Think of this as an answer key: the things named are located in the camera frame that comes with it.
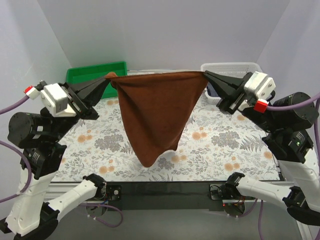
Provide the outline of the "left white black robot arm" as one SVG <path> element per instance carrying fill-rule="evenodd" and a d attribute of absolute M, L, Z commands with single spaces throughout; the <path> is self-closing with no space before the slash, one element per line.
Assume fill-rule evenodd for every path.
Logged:
<path fill-rule="evenodd" d="M 45 200 L 67 148 L 61 139 L 78 121 L 99 118 L 95 105 L 109 84 L 106 77 L 77 84 L 41 81 L 24 90 L 26 99 L 40 98 L 43 109 L 38 114 L 17 112 L 8 124 L 7 138 L 21 156 L 21 169 L 14 204 L 0 222 L 3 233 L 13 233 L 17 240 L 47 239 L 71 210 L 106 198 L 106 181 L 90 174 L 63 195 Z"/>

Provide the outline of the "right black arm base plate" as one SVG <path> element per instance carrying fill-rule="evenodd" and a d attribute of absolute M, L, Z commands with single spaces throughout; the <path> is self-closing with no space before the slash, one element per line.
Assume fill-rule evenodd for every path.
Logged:
<path fill-rule="evenodd" d="M 209 192 L 213 200 L 239 200 L 241 195 L 225 184 L 210 184 Z"/>

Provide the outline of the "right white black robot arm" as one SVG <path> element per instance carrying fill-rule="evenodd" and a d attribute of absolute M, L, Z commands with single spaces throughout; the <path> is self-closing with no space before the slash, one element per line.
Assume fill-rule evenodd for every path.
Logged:
<path fill-rule="evenodd" d="M 222 199 L 260 199 L 286 209 L 295 220 L 310 226 L 320 224 L 320 168 L 314 143 L 308 134 L 319 117 L 315 101 L 296 92 L 274 103 L 276 84 L 262 72 L 242 78 L 205 71 L 204 76 L 220 97 L 223 113 L 240 112 L 262 129 L 266 144 L 277 161 L 293 175 L 296 185 L 288 187 L 259 181 L 234 172 L 217 188 Z"/>

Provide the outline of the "grey blue towel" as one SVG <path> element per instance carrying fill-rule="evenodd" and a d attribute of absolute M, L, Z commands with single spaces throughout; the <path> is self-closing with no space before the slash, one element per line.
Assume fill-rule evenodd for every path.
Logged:
<path fill-rule="evenodd" d="M 216 90 L 210 83 L 207 85 L 206 89 L 207 89 L 207 94 L 210 97 L 213 97 L 213 98 L 218 97 Z"/>

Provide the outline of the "orange brown towel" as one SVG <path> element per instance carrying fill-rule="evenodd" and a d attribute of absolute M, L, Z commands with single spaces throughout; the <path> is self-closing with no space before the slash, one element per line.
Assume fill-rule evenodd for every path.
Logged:
<path fill-rule="evenodd" d="M 123 126 L 140 163 L 175 151 L 208 81 L 201 71 L 104 76 L 117 91 Z"/>

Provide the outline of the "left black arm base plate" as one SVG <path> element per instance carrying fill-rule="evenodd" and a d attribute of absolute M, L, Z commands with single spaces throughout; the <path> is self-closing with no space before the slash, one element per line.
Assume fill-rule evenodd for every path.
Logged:
<path fill-rule="evenodd" d="M 104 202 L 119 201 L 122 197 L 122 186 L 119 184 L 107 184 L 101 190 Z"/>

